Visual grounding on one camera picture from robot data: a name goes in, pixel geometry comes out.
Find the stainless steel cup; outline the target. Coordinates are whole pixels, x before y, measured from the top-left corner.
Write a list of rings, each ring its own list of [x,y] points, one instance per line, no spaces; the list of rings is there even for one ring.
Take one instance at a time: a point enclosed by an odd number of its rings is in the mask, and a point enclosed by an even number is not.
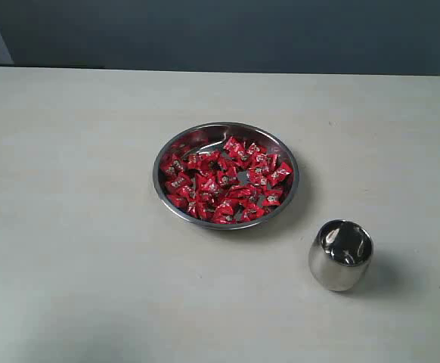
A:
[[[357,223],[334,219],[318,231],[308,253],[308,266],[325,289],[345,292],[364,276],[373,258],[373,240]]]

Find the round stainless steel plate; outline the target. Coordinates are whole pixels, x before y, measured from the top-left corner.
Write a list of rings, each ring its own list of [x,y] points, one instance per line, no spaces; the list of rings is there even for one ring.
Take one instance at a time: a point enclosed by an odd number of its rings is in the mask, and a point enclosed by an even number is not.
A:
[[[230,158],[224,151],[231,136],[245,147],[243,160]],[[160,170],[166,154],[183,159],[184,173],[193,182],[176,194],[166,190],[165,182],[171,179]],[[277,207],[263,206],[264,190],[273,188],[267,176],[282,162],[293,169],[278,184],[284,188],[284,200]],[[163,146],[153,166],[156,193],[168,209],[187,222],[220,231],[250,228],[279,215],[295,196],[299,180],[299,168],[290,149],[269,132],[242,123],[207,123],[187,129]],[[215,208],[225,198],[239,200],[235,224],[212,222]]]

